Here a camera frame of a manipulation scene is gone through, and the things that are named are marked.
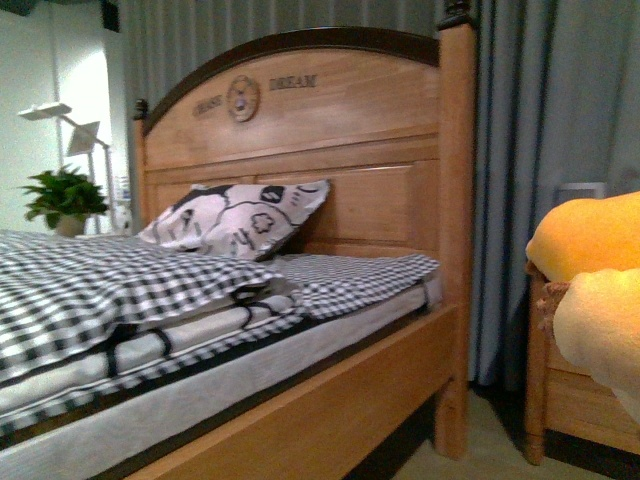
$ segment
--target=wooden headboard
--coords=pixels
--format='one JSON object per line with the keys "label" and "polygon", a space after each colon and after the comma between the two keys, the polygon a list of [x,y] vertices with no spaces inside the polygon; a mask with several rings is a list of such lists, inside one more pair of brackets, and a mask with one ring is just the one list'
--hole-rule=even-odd
{"label": "wooden headboard", "polygon": [[[446,298],[468,304],[473,39],[456,31],[439,43],[312,29],[211,60],[137,122],[143,224],[193,183],[328,178],[326,204],[291,250],[425,253],[443,263]],[[239,95],[245,108],[230,112]]]}

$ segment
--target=plant pot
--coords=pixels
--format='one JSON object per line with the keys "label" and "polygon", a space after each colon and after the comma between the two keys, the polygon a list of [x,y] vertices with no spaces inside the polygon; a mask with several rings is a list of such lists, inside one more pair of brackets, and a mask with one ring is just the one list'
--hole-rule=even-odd
{"label": "plant pot", "polygon": [[87,217],[78,217],[72,215],[63,215],[60,217],[58,224],[56,225],[56,233],[63,237],[75,237],[76,235],[82,235],[84,233],[84,225],[87,221]]}

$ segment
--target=carved emblem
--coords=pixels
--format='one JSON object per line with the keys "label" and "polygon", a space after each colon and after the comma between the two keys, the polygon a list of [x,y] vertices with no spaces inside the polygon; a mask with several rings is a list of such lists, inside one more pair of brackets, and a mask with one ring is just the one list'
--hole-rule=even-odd
{"label": "carved emblem", "polygon": [[258,110],[258,84],[246,75],[237,76],[227,91],[227,109],[236,122],[246,122]]}

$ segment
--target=potted plant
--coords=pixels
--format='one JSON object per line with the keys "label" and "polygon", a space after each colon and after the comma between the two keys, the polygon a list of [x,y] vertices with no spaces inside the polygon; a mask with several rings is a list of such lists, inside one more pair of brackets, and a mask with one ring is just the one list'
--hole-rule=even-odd
{"label": "potted plant", "polygon": [[27,185],[26,194],[37,194],[35,200],[27,204],[29,211],[25,218],[29,221],[44,215],[49,228],[66,237],[84,233],[84,224],[91,214],[104,214],[107,210],[105,197],[99,186],[79,174],[78,168],[67,170],[63,166],[57,172],[47,170],[29,177],[38,185]]}

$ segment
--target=white mattress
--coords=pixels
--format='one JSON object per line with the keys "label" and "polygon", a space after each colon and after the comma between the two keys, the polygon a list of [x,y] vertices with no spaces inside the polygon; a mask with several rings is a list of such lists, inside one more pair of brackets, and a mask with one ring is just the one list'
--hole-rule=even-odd
{"label": "white mattress", "polygon": [[[429,298],[438,282],[427,284]],[[324,323],[0,451],[6,480],[84,479],[212,417],[419,308],[425,287]]]}

